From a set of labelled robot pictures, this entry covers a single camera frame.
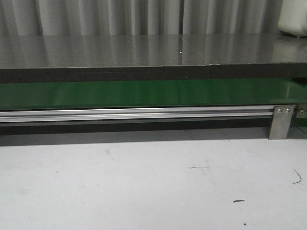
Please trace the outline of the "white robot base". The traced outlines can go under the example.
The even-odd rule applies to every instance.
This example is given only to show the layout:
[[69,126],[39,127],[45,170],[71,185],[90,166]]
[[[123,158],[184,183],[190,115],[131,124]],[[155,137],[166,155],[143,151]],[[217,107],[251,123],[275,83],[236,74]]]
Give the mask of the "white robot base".
[[307,36],[306,0],[283,0],[278,30],[297,37]]

